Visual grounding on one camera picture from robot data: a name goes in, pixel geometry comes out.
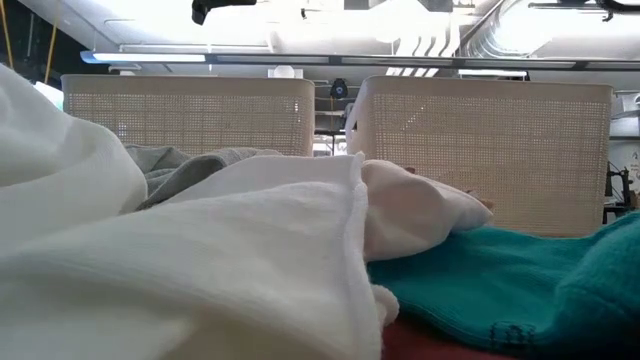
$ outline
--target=white sheet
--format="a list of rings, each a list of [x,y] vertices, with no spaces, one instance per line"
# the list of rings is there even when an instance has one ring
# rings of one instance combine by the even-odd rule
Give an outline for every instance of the white sheet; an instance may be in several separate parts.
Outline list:
[[[142,175],[27,85],[0,66],[1,359],[379,358],[362,156],[260,157],[216,173],[233,191],[114,216]]]
[[[146,195],[113,133],[59,111],[0,65],[0,252],[132,211]]]

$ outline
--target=fluorescent light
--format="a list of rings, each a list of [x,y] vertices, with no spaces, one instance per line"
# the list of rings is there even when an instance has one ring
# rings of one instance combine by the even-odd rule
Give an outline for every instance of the fluorescent light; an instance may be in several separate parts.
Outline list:
[[[507,70],[474,70],[474,69],[460,69],[458,74],[467,76],[512,76],[512,77],[525,77],[526,71],[507,71]]]
[[[257,51],[269,50],[265,45],[184,45],[184,44],[123,44],[120,45],[124,53],[169,53],[169,54],[199,54],[211,52],[212,50],[237,50],[237,51]]]
[[[131,54],[94,53],[93,57],[103,62],[205,62],[203,54]]]

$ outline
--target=laundry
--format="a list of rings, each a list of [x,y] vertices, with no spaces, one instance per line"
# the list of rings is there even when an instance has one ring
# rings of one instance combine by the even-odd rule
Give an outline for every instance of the laundry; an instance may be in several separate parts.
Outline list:
[[[383,160],[362,168],[369,209],[365,257],[386,260],[439,245],[453,231],[475,229],[493,214],[473,196]]]
[[[58,110],[0,65],[0,253],[134,211],[147,185],[109,130]]]
[[[514,357],[489,353],[457,342],[450,336],[410,316],[398,318],[382,334],[382,360],[509,360]]]
[[[518,356],[637,344],[640,213],[580,239],[484,227],[368,265],[401,313],[457,340]]]
[[[273,150],[250,148],[220,149],[191,157],[172,146],[152,148],[127,145],[127,152],[144,173],[149,197],[138,210],[161,203],[214,172],[255,155],[279,155]]]
[[[253,156],[135,212],[114,134],[2,66],[0,90],[0,358],[380,357],[362,154]]]

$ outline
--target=teal fabric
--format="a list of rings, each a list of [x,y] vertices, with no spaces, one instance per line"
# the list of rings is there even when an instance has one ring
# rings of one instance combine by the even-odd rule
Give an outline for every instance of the teal fabric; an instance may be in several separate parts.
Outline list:
[[[368,270],[401,313],[476,347],[524,355],[640,343],[639,213],[579,239],[484,227]]]

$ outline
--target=ceiling light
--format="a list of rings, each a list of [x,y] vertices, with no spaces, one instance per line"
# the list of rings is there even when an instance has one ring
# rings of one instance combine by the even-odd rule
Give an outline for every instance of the ceiling light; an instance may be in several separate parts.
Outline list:
[[[131,54],[131,53],[94,53],[98,62],[205,62],[203,54]]]
[[[463,76],[509,76],[509,77],[525,77],[526,71],[507,71],[507,70],[475,70],[475,69],[460,69],[458,74]]]

